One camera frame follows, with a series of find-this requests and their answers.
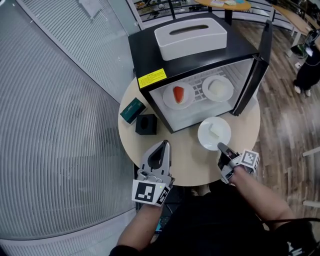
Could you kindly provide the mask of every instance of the black pants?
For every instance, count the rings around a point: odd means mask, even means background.
[[[320,80],[320,52],[315,46],[310,47],[312,56],[308,56],[296,75],[293,84],[307,91]]]

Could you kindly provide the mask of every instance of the white plate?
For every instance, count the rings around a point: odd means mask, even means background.
[[[222,91],[219,92],[219,95],[213,94],[210,91],[210,86],[215,80],[218,80],[223,84],[223,86],[221,87]],[[221,75],[212,75],[207,77],[203,81],[202,91],[209,100],[212,100],[214,102],[225,102],[229,100],[234,94],[234,86],[232,85],[232,83],[228,78],[225,78],[224,76],[221,76]]]
[[[174,87],[176,86],[184,88],[184,95],[181,103],[177,103],[174,96]],[[162,95],[162,98],[164,104],[170,109],[183,110],[189,107],[192,104],[192,102],[194,102],[195,96],[195,91],[190,84],[186,82],[175,82],[166,87]]]
[[[211,127],[213,127],[214,134],[210,131]],[[200,124],[198,139],[207,150],[217,151],[219,142],[228,145],[231,139],[230,126],[221,117],[209,117]]]

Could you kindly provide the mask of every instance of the wooden tabletop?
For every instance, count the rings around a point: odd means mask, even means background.
[[[138,89],[134,78],[122,98],[119,113],[137,97],[146,107],[145,114],[154,114]],[[260,108],[252,98],[240,116],[226,113],[220,116],[228,122],[231,128],[231,140],[228,144],[240,153],[244,149],[251,150],[257,140],[260,129]],[[136,123],[128,124],[118,115],[118,129],[123,147],[131,160],[139,167],[143,154],[154,144],[168,140],[171,144],[171,174],[177,186],[200,186],[217,181],[221,171],[217,165],[219,151],[209,151],[201,146],[198,140],[199,124],[171,134],[158,119],[156,135],[139,135],[135,132]]]
[[[310,17],[308,14],[305,14],[304,17],[316,30],[320,29],[320,26],[314,18]]]
[[[221,9],[231,10],[231,11],[247,11],[251,8],[251,4],[248,3],[246,0],[244,0],[244,3],[237,3],[236,5],[224,4],[222,7],[211,5],[212,0],[194,0],[194,1],[200,5],[214,7],[214,8],[221,8]]]
[[[272,7],[277,10],[282,16],[286,17],[286,19],[296,27],[297,30],[301,32],[303,35],[307,35],[311,29],[311,27],[296,13],[282,8],[277,5],[272,5]]]

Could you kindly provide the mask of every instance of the mini fridge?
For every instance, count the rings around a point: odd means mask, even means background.
[[[155,30],[201,18],[214,19],[224,28],[226,47],[164,60]],[[272,23],[267,21],[256,49],[235,28],[212,13],[205,13],[133,34],[129,44],[139,90],[171,133],[227,112],[238,116],[268,69],[272,30]]]

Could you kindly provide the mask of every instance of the wooden floor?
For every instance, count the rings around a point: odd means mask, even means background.
[[[234,21],[232,26],[259,47],[262,24]],[[297,217],[320,218],[320,209],[303,205],[320,201],[320,152],[302,157],[320,146],[320,86],[312,88],[310,98],[294,91],[298,59],[285,54],[292,42],[289,31],[274,27],[270,66],[257,94],[261,123],[253,150],[260,154],[259,181],[282,195]],[[314,233],[319,240],[319,223]]]

